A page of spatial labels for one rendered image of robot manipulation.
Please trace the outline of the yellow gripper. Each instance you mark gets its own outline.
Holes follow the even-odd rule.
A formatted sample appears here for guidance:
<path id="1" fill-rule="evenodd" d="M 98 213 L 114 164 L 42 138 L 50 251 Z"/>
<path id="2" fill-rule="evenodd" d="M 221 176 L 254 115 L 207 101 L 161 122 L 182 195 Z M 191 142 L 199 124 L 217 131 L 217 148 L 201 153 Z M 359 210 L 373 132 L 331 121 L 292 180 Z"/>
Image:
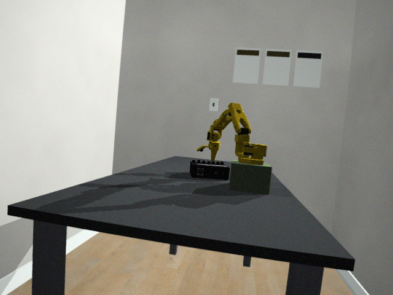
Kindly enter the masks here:
<path id="1" fill-rule="evenodd" d="M 205 147 L 207 147 L 207 148 L 209 148 L 211 150 L 211 161 L 215 161 L 217 151 L 220 148 L 220 142 L 218 142 L 218 141 L 210 141 L 208 146 L 203 145 L 203 146 L 197 148 L 197 151 L 201 151 L 202 152 Z"/>

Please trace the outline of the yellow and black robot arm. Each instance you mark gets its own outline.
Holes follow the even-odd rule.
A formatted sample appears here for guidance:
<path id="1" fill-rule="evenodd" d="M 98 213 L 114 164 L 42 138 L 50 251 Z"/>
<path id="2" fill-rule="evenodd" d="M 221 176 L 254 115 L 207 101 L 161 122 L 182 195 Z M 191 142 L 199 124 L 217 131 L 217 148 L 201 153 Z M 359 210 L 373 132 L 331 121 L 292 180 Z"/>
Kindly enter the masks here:
<path id="1" fill-rule="evenodd" d="M 251 144 L 250 135 L 251 128 L 244 114 L 242 107 L 238 103 L 230 103 L 227 110 L 225 110 L 218 119 L 213 122 L 208 131 L 207 140 L 217 141 L 222 137 L 222 130 L 232 121 L 235 128 L 235 154 L 238 156 L 239 163 L 246 163 L 252 165 L 263 165 L 263 155 L 266 146 L 262 144 Z M 228 116 L 229 115 L 229 116 Z M 225 118 L 225 116 L 228 116 Z M 244 128 L 241 128 L 239 122 Z M 214 132 L 216 130 L 218 132 Z M 249 157 L 251 155 L 251 157 Z M 245 158 L 245 159 L 239 159 Z M 252 159 L 252 160 L 251 160 Z"/>

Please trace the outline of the black lighting desk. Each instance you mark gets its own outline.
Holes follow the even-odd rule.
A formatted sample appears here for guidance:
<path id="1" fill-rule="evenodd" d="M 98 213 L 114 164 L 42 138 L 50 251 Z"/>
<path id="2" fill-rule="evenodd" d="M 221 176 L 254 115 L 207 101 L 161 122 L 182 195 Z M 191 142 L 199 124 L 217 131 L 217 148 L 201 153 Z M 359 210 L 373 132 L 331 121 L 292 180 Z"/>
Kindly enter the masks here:
<path id="1" fill-rule="evenodd" d="M 191 163 L 192 162 L 192 163 Z M 193 169 L 192 169 L 193 164 Z M 229 179 L 230 167 L 226 166 L 224 162 L 205 162 L 203 160 L 190 161 L 190 174 L 193 178 L 211 178 L 211 179 Z"/>

